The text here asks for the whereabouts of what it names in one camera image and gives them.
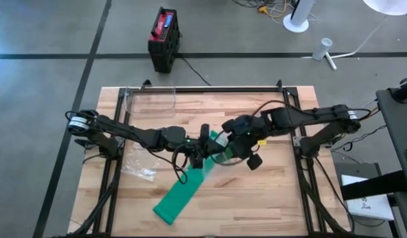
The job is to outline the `teal green bandage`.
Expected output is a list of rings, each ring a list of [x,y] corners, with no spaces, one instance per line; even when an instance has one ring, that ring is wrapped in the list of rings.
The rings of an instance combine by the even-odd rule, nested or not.
[[[209,156],[203,160],[202,169],[193,169],[189,165],[186,169],[186,174],[181,176],[181,180],[186,183],[175,182],[163,199],[153,208],[153,212],[166,224],[172,225],[205,179],[210,175],[212,169],[217,165],[213,159],[216,159],[219,163],[224,162],[227,159],[227,155],[228,153],[216,153]]]

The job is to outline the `white pedestal fan stand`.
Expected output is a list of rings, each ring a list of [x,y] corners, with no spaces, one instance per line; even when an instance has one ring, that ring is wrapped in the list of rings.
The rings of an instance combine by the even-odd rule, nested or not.
[[[290,6],[293,11],[283,18],[283,26],[290,32],[302,33],[309,28],[310,21],[318,18],[311,13],[316,0],[291,0]]]

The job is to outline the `white floor lamp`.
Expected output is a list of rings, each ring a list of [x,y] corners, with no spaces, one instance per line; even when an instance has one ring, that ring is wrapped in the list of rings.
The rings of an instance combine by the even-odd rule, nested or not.
[[[356,55],[364,47],[364,45],[369,41],[369,39],[380,29],[383,23],[387,20],[388,17],[399,17],[402,15],[407,14],[407,0],[356,0],[363,2],[363,5],[367,8],[371,9],[372,11],[381,14],[382,20],[379,21],[377,26],[370,32],[358,32],[358,26],[363,22],[360,15],[357,13],[353,13],[351,11],[346,12],[346,17],[344,18],[345,22],[349,24],[352,23],[353,27],[356,28],[353,30],[353,33],[357,36],[365,36],[365,39],[361,42],[361,44],[352,52],[346,54],[339,54],[331,56],[329,52],[326,53],[324,58],[326,58],[327,62],[330,64],[333,70],[337,70],[337,66],[334,63],[334,59],[338,58],[348,58],[351,56]],[[303,57],[303,59],[312,59],[312,56]]]

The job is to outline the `white box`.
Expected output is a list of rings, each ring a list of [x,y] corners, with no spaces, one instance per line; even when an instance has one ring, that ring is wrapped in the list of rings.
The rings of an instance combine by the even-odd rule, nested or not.
[[[387,195],[376,195],[344,201],[351,215],[393,221],[394,215]]]

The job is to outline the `clear plastic container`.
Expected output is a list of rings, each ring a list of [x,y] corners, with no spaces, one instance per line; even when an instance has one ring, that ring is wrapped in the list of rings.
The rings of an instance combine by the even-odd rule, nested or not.
[[[176,114],[176,88],[152,87],[124,88],[124,110],[140,120],[172,118]]]

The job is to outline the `red and black battery box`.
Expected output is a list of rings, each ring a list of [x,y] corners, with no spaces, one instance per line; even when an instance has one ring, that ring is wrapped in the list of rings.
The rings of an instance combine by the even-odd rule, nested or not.
[[[148,39],[148,52],[156,72],[171,72],[180,36],[176,10],[160,7]]]

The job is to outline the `white cylinder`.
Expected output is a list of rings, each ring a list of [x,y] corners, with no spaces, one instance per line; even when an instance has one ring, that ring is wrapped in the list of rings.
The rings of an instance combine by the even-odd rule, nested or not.
[[[314,60],[320,61],[324,58],[326,53],[329,51],[332,46],[332,41],[329,38],[323,38],[320,41],[320,44],[316,47],[315,51],[312,54]]]

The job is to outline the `dark grey side table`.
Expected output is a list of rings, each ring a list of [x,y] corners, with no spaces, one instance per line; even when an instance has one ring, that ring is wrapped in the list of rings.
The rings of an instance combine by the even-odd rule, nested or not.
[[[401,166],[387,177],[395,186],[392,192],[407,233],[407,78],[397,87],[377,91],[376,97]]]

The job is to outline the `grey flat box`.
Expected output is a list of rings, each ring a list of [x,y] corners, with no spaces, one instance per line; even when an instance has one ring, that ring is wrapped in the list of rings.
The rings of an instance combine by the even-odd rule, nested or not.
[[[336,174],[338,175],[338,182],[340,186],[343,185],[342,175],[361,177],[365,179],[371,179],[382,175],[377,163],[335,163],[334,166]]]

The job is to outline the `black metal table frame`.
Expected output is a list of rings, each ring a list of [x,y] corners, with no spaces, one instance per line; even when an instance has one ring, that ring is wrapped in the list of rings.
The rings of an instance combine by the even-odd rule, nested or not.
[[[140,120],[122,113],[120,120],[144,129],[182,126],[196,137],[204,123],[219,131],[227,120],[285,102],[304,109],[318,104],[311,86],[179,87],[174,117]],[[269,138],[259,149],[263,163],[254,171],[245,163],[216,165],[172,225],[153,212],[176,182],[170,154],[160,152],[154,155],[163,160],[154,181],[122,173],[116,197],[103,208],[99,230],[113,238],[303,237],[309,225],[318,231],[323,221],[310,198],[301,195],[292,145],[290,135]]]

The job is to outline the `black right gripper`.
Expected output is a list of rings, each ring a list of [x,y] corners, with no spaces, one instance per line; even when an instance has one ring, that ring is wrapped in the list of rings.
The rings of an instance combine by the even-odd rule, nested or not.
[[[225,164],[237,165],[246,160],[251,171],[257,169],[262,164],[262,158],[252,148],[258,141],[267,138],[263,119],[242,115],[224,122],[222,129],[225,133],[230,133],[225,136],[225,152],[232,154],[225,154]]]

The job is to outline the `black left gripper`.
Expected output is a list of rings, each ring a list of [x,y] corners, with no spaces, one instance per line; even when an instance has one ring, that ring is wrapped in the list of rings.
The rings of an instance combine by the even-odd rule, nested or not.
[[[224,151],[225,146],[209,137],[209,124],[202,124],[198,139],[186,138],[185,155],[190,161],[193,169],[202,169],[204,159],[217,160],[220,155],[218,151]]]

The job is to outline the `clear plastic bag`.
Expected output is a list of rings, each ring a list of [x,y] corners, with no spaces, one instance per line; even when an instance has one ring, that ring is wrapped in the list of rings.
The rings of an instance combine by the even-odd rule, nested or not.
[[[163,162],[139,143],[127,140],[124,146],[124,158],[121,171],[148,181],[154,181],[157,167]]]

